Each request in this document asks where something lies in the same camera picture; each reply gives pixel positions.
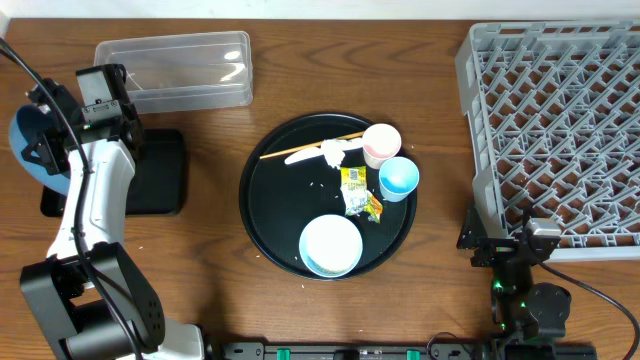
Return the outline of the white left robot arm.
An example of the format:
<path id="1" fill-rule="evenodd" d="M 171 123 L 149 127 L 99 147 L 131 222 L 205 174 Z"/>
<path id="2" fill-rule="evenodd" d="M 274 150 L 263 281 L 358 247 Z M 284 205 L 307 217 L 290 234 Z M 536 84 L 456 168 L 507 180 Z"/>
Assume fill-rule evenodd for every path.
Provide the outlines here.
<path id="1" fill-rule="evenodd" d="M 42 79 L 9 127 L 21 166 L 65 199 L 42 262 L 20 289 L 58 359 L 205 359 L 201 329 L 167 318 L 124 247 L 129 187 L 144 132 L 126 70 L 105 64 L 76 74 L 82 96 Z"/>

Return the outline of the large dark blue bowl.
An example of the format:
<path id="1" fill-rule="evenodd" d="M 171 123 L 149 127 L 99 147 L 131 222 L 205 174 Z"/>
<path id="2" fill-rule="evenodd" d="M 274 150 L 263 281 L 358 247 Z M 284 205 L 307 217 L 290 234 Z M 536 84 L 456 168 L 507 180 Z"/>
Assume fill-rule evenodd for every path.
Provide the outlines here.
<path id="1" fill-rule="evenodd" d="M 70 179 L 68 174 L 49 175 L 45 168 L 23 159 L 22 150 L 36 137 L 39 131 L 54 126 L 54 117 L 43 114 L 33 105 L 22 106 L 9 125 L 8 139 L 12 153 L 20 165 L 40 184 L 66 196 Z"/>

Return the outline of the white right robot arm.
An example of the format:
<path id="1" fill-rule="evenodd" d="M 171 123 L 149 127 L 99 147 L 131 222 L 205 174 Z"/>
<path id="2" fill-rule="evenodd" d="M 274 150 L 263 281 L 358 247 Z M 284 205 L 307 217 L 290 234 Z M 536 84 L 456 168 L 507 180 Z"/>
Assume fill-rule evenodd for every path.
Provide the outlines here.
<path id="1" fill-rule="evenodd" d="M 533 280 L 532 268 L 550 257 L 560 233 L 553 220 L 527 215 L 517 238 L 491 237 L 475 207 L 468 208 L 456 247 L 474 251 L 473 267 L 492 270 L 492 318 L 502 328 L 500 335 L 474 347 L 472 359 L 562 360 L 582 355 L 555 343 L 566 335 L 570 292 Z"/>

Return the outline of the light blue small bowl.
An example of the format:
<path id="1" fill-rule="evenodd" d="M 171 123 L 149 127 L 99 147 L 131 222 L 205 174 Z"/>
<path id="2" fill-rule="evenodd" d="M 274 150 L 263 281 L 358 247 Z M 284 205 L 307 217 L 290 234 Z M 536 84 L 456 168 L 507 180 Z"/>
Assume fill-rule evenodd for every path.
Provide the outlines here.
<path id="1" fill-rule="evenodd" d="M 320 278 L 338 278 L 354 270 L 363 248 L 358 227 L 348 218 L 335 214 L 314 218 L 299 237 L 300 259 Z"/>

